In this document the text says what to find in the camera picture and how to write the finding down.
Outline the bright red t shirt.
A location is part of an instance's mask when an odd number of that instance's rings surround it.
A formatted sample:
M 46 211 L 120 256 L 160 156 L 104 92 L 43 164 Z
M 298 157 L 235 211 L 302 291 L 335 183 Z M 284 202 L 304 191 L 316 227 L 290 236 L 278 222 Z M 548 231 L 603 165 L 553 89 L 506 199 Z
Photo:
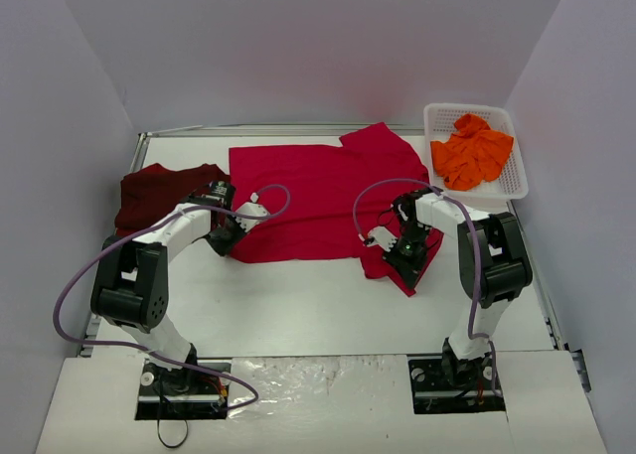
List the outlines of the bright red t shirt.
M 378 246 L 363 246 L 359 232 L 384 221 L 399 232 L 386 211 L 398 196 L 421 188 L 427 168 L 413 147 L 385 124 L 346 134 L 325 144 L 234 147 L 230 175 L 235 204 L 258 190 L 259 201 L 281 216 L 256 226 L 231 251 L 244 263 L 357 258 L 369 279 L 389 278 L 406 296 L 407 287 L 383 259 Z

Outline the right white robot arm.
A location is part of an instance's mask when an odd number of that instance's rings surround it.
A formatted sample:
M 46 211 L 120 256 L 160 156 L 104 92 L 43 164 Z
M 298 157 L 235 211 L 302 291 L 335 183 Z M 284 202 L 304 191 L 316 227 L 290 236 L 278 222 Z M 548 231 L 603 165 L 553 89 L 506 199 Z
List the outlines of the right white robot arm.
M 498 323 L 533 279 L 516 217 L 471 209 L 434 192 L 416 191 L 393 202 L 399 233 L 378 226 L 370 232 L 398 280 L 413 289 L 432 255 L 433 230 L 457 242 L 458 273 L 469 299 L 458 325 L 444 340 L 443 380 L 462 387 L 473 380 L 484 360 L 493 361 L 492 336 Z

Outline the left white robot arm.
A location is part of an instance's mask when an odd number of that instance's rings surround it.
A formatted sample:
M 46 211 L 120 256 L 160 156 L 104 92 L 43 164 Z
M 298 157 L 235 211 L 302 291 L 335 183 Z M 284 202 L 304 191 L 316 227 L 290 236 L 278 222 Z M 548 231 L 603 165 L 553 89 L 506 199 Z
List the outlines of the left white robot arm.
M 246 235 L 237 216 L 211 212 L 229 210 L 236 188 L 213 181 L 191 193 L 165 217 L 160 229 L 128 241 L 97 265 L 90 309 L 121 328 L 144 351 L 159 357 L 155 364 L 164 381 L 178 392 L 194 389 L 200 380 L 197 352 L 167 315 L 169 263 L 191 243 L 204 239 L 219 256 L 230 254 Z

